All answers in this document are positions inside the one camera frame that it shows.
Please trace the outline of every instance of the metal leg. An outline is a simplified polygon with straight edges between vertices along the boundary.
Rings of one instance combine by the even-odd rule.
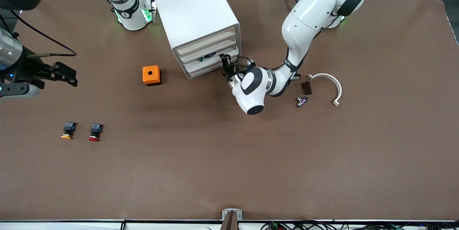
[[[236,211],[231,210],[226,214],[220,230],[238,230]]]

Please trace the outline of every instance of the orange box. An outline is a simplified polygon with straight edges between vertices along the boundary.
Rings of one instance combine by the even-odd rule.
[[[145,66],[142,69],[143,82],[147,86],[161,85],[161,70],[157,65]]]

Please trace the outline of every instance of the white box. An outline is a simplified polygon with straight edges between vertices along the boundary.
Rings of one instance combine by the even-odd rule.
[[[222,66],[220,54],[241,55],[241,33],[226,0],[155,0],[172,52],[187,78]]]

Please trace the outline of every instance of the brown tabletop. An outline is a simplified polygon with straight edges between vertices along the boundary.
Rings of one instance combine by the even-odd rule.
[[[228,0],[242,52],[285,57],[293,0]],[[1,100],[0,219],[454,220],[459,212],[458,46],[438,0],[366,0],[312,44],[300,73],[247,116],[219,71],[187,80],[160,23],[129,32],[105,0],[43,0],[22,17],[73,48],[78,87]],[[35,52],[63,52],[23,24]],[[157,64],[164,84],[146,87]],[[302,108],[295,99],[307,74]],[[74,140],[59,136],[78,122]],[[105,125],[89,142],[93,123]]]

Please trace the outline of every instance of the brown table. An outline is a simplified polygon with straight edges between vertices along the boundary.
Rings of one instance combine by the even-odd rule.
[[[228,0],[243,54],[276,67],[293,0]],[[459,212],[458,47],[438,0],[366,0],[312,44],[300,73],[247,116],[219,71],[187,80],[161,24],[129,32],[105,0],[43,0],[23,18],[72,47],[79,85],[2,100],[0,219],[454,220]],[[35,52],[63,52],[19,24]],[[164,69],[146,87],[142,66]],[[340,106],[327,79],[343,86]],[[62,140],[65,121],[78,122]],[[89,142],[92,123],[105,124]]]

